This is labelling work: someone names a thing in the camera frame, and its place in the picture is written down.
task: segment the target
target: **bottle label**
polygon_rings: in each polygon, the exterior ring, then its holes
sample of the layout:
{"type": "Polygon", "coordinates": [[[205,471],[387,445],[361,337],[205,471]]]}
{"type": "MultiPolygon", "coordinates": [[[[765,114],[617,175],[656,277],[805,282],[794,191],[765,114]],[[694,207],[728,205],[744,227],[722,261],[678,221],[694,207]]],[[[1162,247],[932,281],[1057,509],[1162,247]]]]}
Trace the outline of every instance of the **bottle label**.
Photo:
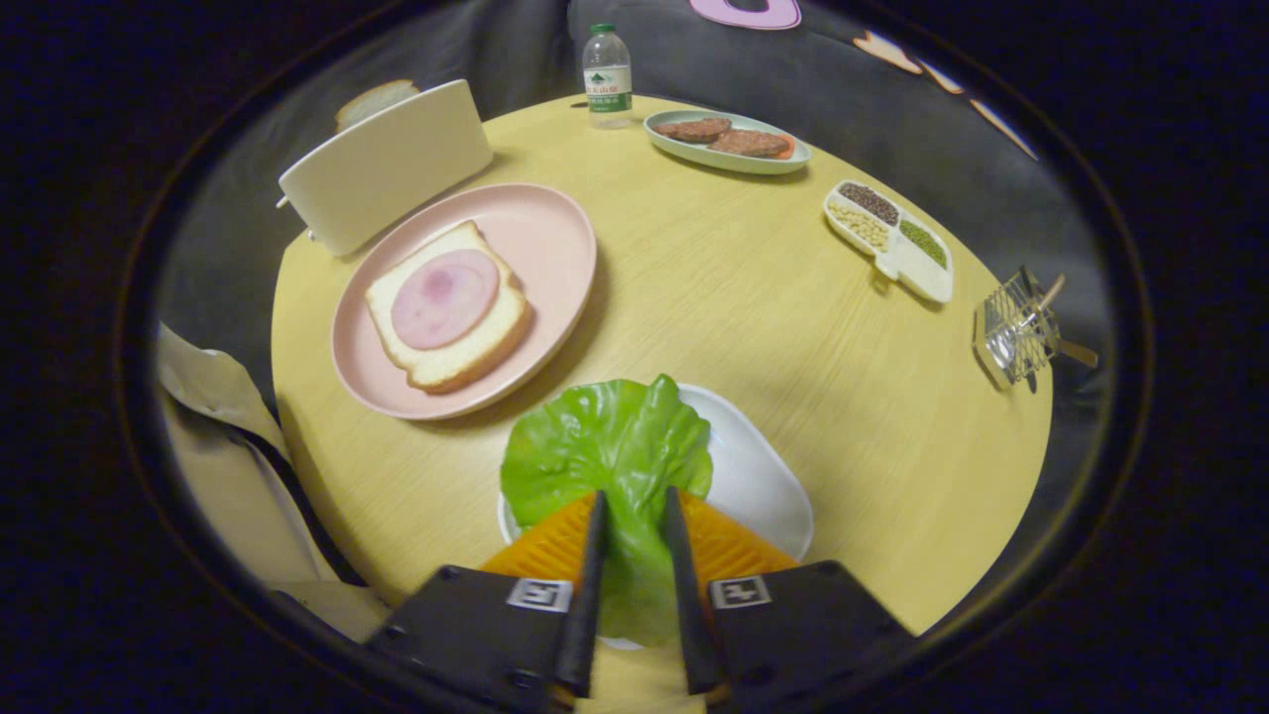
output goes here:
{"type": "Polygon", "coordinates": [[[624,112],[634,105],[629,67],[585,70],[586,100],[591,112],[624,112]]]}

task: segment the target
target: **pink plate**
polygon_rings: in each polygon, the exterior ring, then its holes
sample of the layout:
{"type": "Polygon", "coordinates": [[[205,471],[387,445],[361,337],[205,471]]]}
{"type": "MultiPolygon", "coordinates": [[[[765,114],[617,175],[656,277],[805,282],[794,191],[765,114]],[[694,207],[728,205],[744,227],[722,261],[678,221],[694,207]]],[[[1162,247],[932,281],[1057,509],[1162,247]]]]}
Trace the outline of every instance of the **pink plate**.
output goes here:
{"type": "Polygon", "coordinates": [[[476,188],[419,211],[362,260],[335,307],[330,351],[335,373],[362,405],[404,420],[444,420],[475,412],[532,378],[577,323],[595,275],[595,231],[577,202],[530,183],[476,188]],[[533,325],[508,359],[449,394],[409,387],[388,361],[365,307],[365,288],[425,241],[466,221],[520,279],[533,325]]]}

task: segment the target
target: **oval plate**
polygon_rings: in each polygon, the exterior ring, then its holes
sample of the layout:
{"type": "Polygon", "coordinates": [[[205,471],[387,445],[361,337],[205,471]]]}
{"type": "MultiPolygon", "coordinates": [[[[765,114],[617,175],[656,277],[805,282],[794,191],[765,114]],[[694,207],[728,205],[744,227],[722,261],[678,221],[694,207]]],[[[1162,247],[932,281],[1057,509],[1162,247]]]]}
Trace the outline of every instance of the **oval plate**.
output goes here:
{"type": "Polygon", "coordinates": [[[596,251],[581,205],[544,185],[489,185],[429,205],[383,236],[348,280],[330,330],[335,374],[362,405],[402,420],[444,420],[487,407],[532,378],[572,331],[590,294],[596,251]],[[449,394],[428,394],[407,386],[405,370],[388,361],[364,293],[406,255],[468,218],[519,278],[533,325],[490,374],[449,394]]]}
{"type": "Polygon", "coordinates": [[[747,117],[741,117],[740,114],[727,114],[723,112],[708,112],[704,109],[676,109],[674,112],[657,112],[651,117],[643,119],[643,131],[647,133],[648,138],[652,140],[652,145],[657,148],[673,153],[680,159],[687,159],[689,161],[695,161],[698,164],[704,164],[707,166],[713,166],[716,169],[727,169],[730,171],[744,171],[747,174],[788,174],[796,171],[806,165],[811,160],[811,150],[807,148],[806,143],[802,143],[796,136],[773,127],[772,124],[759,122],[756,119],[750,119],[747,117]],[[714,151],[713,148],[706,148],[704,143],[689,143],[687,141],[679,141],[678,138],[670,138],[667,136],[661,136],[656,133],[652,127],[661,124],[673,124],[678,122],[695,122],[699,119],[708,119],[721,117],[725,119],[731,119],[732,128],[744,128],[753,131],[765,131],[768,133],[775,133],[780,136],[788,136],[793,138],[793,155],[788,159],[760,159],[758,156],[741,156],[740,153],[727,153],[726,151],[714,151]]]}
{"type": "MultiPolygon", "coordinates": [[[[709,422],[713,483],[706,503],[754,531],[794,561],[802,561],[815,535],[811,500],[763,432],[731,402],[690,384],[679,399],[709,422]]],[[[511,506],[497,495],[497,528],[510,544],[520,538],[511,506]]]]}

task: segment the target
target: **water bottle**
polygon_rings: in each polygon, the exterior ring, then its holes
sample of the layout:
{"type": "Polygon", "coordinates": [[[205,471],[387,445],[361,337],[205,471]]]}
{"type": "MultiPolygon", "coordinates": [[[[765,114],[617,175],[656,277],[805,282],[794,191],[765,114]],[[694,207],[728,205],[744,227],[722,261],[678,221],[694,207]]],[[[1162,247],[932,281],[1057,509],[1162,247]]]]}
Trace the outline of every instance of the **water bottle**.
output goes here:
{"type": "Polygon", "coordinates": [[[608,23],[590,25],[581,53],[581,76],[590,104],[590,126],[617,128],[631,123],[631,53],[608,23]]]}

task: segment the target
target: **beige cloth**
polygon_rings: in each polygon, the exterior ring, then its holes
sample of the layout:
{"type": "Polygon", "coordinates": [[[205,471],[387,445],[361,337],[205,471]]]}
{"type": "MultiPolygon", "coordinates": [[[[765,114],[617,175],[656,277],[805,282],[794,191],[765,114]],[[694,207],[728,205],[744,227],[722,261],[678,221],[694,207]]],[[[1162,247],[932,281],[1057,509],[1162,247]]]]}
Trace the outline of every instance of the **beige cloth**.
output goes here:
{"type": "Polygon", "coordinates": [[[387,606],[369,588],[340,582],[282,479],[231,429],[259,435],[289,459],[246,369],[160,325],[159,383],[180,476],[226,549],[264,587],[291,595],[353,640],[369,638],[387,619],[387,606]]]}

